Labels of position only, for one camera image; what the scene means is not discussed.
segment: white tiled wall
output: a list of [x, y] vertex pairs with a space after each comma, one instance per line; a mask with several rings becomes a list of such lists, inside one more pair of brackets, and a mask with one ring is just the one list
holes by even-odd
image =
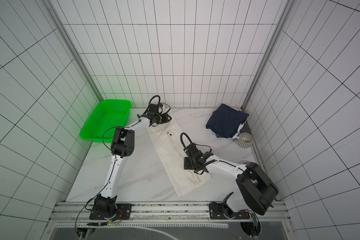
[[89, 147], [79, 133], [96, 103], [43, 5], [0, 0], [0, 239], [41, 237]]
[[360, 0], [297, 0], [287, 19], [248, 124], [298, 237], [360, 239]]
[[104, 99], [241, 106], [286, 0], [51, 0]]

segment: metal mounting plate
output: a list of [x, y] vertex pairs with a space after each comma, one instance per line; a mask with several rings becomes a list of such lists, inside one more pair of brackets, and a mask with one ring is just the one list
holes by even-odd
[[[211, 219], [228, 219], [228, 217], [225, 217], [225, 214], [223, 213], [221, 203], [211, 202], [208, 204], [208, 207]], [[250, 219], [250, 215], [246, 212], [234, 212], [233, 218], [230, 219]]]

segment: folded clothes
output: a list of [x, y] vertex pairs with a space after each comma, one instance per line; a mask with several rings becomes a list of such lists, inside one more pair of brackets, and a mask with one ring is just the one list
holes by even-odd
[[239, 125], [244, 124], [248, 116], [248, 113], [243, 113], [225, 104], [221, 104], [213, 112], [205, 127], [211, 129], [220, 137], [232, 138], [238, 132]]

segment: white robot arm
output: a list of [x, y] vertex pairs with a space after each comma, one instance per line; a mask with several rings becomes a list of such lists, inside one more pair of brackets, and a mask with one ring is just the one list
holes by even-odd
[[[158, 104], [151, 103], [152, 99], [158, 97]], [[134, 151], [134, 133], [135, 131], [147, 128], [153, 124], [163, 124], [169, 122], [172, 118], [168, 115], [168, 111], [163, 113], [163, 105], [160, 103], [160, 97], [154, 96], [149, 101], [149, 106], [145, 110], [142, 116], [139, 116], [139, 120], [132, 123], [128, 127], [116, 127], [115, 134], [111, 143], [111, 163], [106, 176], [106, 180], [103, 189], [96, 196], [93, 209], [104, 214], [109, 219], [114, 217], [116, 211], [116, 197], [117, 188], [121, 172], [125, 165], [125, 162]], [[182, 137], [186, 136], [190, 142], [188, 146], [185, 146]], [[196, 147], [186, 133], [180, 135], [181, 143], [183, 144], [184, 151], [188, 157], [184, 158], [184, 169], [193, 170], [196, 174], [202, 174], [205, 172], [216, 173], [224, 176], [225, 178], [235, 180], [239, 186], [241, 195], [237, 194], [231, 197], [233, 205], [237, 202], [243, 202], [243, 198], [246, 205], [254, 212], [264, 215], [269, 206], [272, 206], [270, 202], [275, 198], [278, 193], [277, 187], [269, 179], [269, 177], [261, 170], [259, 165], [253, 162], [245, 162], [245, 164], [236, 164], [229, 161], [220, 159], [213, 155], [211, 150], [206, 153], [202, 153]], [[243, 209], [228, 206], [235, 212]]]

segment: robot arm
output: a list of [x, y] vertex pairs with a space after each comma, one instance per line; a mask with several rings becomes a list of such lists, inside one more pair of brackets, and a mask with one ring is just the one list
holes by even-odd
[[[183, 136], [188, 138], [190, 142], [188, 146], [185, 146]], [[229, 162], [213, 155], [211, 150], [203, 154], [184, 132], [180, 135], [180, 140], [187, 154], [187, 157], [184, 158], [184, 169], [193, 170], [197, 174], [216, 173], [227, 179], [235, 180], [245, 203], [257, 214], [264, 215], [269, 207], [273, 207], [271, 202], [279, 190], [259, 165], [254, 162], [245, 162], [244, 164]]]

